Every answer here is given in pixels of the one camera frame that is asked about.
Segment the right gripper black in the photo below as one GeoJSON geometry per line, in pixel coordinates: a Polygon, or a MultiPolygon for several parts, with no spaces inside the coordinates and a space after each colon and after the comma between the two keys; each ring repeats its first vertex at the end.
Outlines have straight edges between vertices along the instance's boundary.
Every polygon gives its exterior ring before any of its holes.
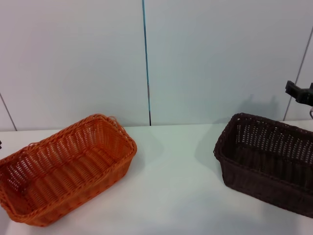
{"type": "Polygon", "coordinates": [[[300,88],[296,86],[292,81],[287,81],[286,83],[286,93],[291,97],[296,97],[296,102],[298,103],[313,103],[313,83],[310,85],[311,92],[300,93],[300,88]]]}

